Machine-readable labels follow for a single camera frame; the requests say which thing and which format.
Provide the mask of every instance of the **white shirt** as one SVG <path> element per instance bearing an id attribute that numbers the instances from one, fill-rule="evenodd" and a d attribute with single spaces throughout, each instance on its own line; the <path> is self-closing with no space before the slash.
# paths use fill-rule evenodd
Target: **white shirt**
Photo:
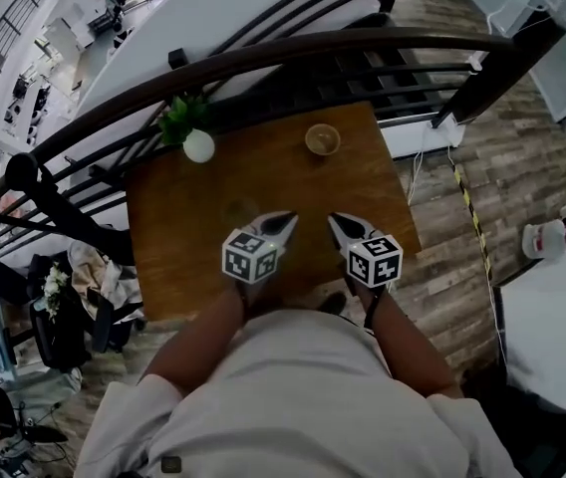
<path id="1" fill-rule="evenodd" d="M 235 338 L 181 398 L 149 375 L 113 383 L 75 476 L 519 478 L 475 400 L 423 398 L 393 380 L 376 340 L 331 315 L 283 310 Z"/>

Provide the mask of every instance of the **cup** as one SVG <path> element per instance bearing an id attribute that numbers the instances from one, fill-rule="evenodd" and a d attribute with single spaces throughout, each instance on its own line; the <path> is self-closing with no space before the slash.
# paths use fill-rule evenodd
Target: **cup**
<path id="1" fill-rule="evenodd" d="M 312 125 L 305 133 L 305 144 L 317 155 L 332 155 L 341 146 L 341 136 L 326 123 Z"/>

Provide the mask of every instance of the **wooden table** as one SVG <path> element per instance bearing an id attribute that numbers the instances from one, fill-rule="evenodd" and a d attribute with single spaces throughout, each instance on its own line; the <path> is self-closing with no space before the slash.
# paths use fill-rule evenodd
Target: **wooden table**
<path id="1" fill-rule="evenodd" d="M 305 146 L 305 132 L 324 122 L 341 135 L 329 157 Z M 221 244 L 258 214 L 295 210 L 300 221 L 283 258 L 276 289 L 304 294 L 339 277 L 327 215 L 348 212 L 401 243 L 421 249 L 403 189 L 366 104 L 275 120 L 216 140 L 205 164 L 181 150 L 127 177 L 128 211 L 145 313 L 151 320 L 196 312 L 228 284 Z"/>

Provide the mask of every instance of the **person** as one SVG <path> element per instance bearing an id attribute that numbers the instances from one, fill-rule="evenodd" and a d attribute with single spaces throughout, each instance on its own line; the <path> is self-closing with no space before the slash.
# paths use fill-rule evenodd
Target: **person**
<path id="1" fill-rule="evenodd" d="M 367 310 L 374 293 L 356 293 Z M 110 384 L 75 476 L 519 478 L 480 405 L 387 291 L 373 336 L 334 316 L 342 293 L 320 311 L 257 317 L 260 297 L 229 288 L 137 385 Z"/>

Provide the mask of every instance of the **caution tape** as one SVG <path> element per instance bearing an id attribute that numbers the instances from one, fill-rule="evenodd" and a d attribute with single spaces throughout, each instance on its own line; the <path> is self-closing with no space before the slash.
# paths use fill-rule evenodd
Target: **caution tape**
<path id="1" fill-rule="evenodd" d="M 471 203 L 471 198 L 469 197 L 469 191 L 464 186 L 464 182 L 462 182 L 462 177 L 460 176 L 460 172 L 458 171 L 453 159 L 451 159 L 451 155 L 448 153 L 447 157 L 449 159 L 449 164 L 451 165 L 451 169 L 453 170 L 453 177 L 462 191 L 462 198 L 464 199 L 464 204 L 466 208 L 469 209 L 469 213 L 471 214 L 471 222 L 473 223 L 473 228 L 475 229 L 475 234 L 478 237 L 478 242 L 480 244 L 480 253 L 482 254 L 482 262 L 484 263 L 484 270 L 486 271 L 486 277 L 489 281 L 492 280 L 492 272 L 491 272 L 491 261 L 489 260 L 489 252 L 486 249 L 486 237 L 484 236 L 484 232 L 482 231 L 482 227 L 480 226 L 480 221 L 478 220 L 478 215 L 473 208 L 473 204 Z"/>

